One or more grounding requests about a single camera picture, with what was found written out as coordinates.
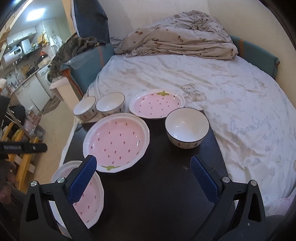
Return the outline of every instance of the ceramic bowl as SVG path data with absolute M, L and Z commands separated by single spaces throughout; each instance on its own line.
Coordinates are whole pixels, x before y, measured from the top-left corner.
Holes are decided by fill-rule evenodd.
M 83 141 L 83 155 L 96 157 L 97 171 L 115 173 L 140 160 L 149 141 L 148 126 L 141 118 L 118 113 L 92 126 Z
M 142 92 L 129 103 L 130 111 L 145 119 L 166 118 L 168 114 L 185 105 L 185 99 L 177 92 L 154 89 Z
M 98 113 L 95 103 L 95 97 L 86 97 L 75 106 L 73 114 L 83 121 L 88 121 Z
M 53 174 L 51 182 L 55 182 L 59 177 L 67 177 L 81 163 L 81 161 L 69 161 L 65 163 Z M 55 202 L 49 201 L 49 204 L 54 218 L 62 227 L 66 228 Z M 99 220 L 104 207 L 104 189 L 100 177 L 96 172 L 93 174 L 79 202 L 74 203 L 73 207 L 87 228 L 92 227 Z
M 209 127 L 205 115 L 193 108 L 176 109 L 165 120 L 170 141 L 182 149 L 197 147 L 207 135 Z
M 96 104 L 96 109 L 104 116 L 124 112 L 126 97 L 119 92 L 110 93 L 102 97 Z

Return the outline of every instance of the person's hand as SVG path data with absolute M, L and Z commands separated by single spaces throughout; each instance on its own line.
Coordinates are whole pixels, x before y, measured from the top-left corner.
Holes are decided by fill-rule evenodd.
M 16 165 L 13 163 L 11 164 L 11 170 L 16 170 Z M 16 178 L 12 172 L 8 172 L 7 181 L 12 184 L 16 183 Z M 5 186 L 0 191 L 0 202 L 4 204 L 11 203 L 11 185 L 5 184 Z

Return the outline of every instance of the washing machine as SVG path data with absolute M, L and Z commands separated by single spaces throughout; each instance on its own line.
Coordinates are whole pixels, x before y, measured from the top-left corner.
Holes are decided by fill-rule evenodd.
M 52 84 L 52 79 L 49 77 L 49 70 L 50 70 L 50 65 L 46 65 L 45 67 L 43 67 L 37 72 L 36 77 L 39 80 L 40 84 L 45 89 L 46 93 L 52 99 L 53 97 L 55 97 L 55 94 L 52 93 L 52 91 L 49 89 L 50 85 Z

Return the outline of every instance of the pink plate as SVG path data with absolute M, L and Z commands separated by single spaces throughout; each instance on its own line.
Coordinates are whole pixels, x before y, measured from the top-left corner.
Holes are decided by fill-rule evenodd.
M 59 177 L 67 177 L 68 174 L 81 164 L 81 161 L 69 161 L 62 165 L 52 176 L 51 182 L 55 182 Z M 54 218 L 64 228 L 66 228 L 55 202 L 49 201 Z M 95 172 L 87 185 L 79 202 L 73 207 L 82 219 L 87 228 L 92 227 L 98 220 L 104 207 L 104 189 L 99 175 Z
M 145 154 L 149 129 L 139 117 L 119 113 L 107 116 L 88 131 L 83 155 L 97 159 L 99 172 L 119 172 L 133 166 Z
M 135 115 L 146 119 L 161 119 L 185 105 L 185 99 L 176 92 L 154 89 L 133 97 L 129 109 Z

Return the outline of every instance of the tile floor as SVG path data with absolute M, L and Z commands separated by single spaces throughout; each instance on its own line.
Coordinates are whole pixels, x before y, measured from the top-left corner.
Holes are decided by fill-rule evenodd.
M 40 184 L 49 183 L 53 173 L 57 170 L 62 150 L 67 143 L 73 127 L 74 115 L 65 102 L 42 116 L 39 125 L 46 130 L 43 140 L 47 144 L 46 153 L 36 155 L 33 162 L 35 173 L 26 177 L 26 183 L 37 180 Z

